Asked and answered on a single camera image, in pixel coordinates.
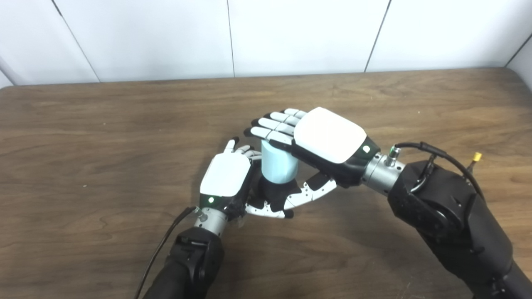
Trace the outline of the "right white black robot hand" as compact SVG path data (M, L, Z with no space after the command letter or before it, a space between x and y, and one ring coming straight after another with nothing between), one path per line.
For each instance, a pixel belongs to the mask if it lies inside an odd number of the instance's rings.
M336 189L359 186L368 165L380 152L359 125L322 107L310 112L288 108L255 119L245 136L256 137L276 150L317 169L299 186L282 187L263 174L259 182L274 209L292 210Z

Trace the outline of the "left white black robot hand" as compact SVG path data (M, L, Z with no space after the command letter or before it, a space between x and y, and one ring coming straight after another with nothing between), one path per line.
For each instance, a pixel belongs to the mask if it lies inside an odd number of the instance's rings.
M262 153L253 146L237 148L239 138L231 138L225 149L211 160L199 189L199 208L216 210L228 222L248 212L270 218L293 219L292 210L275 210L260 187Z

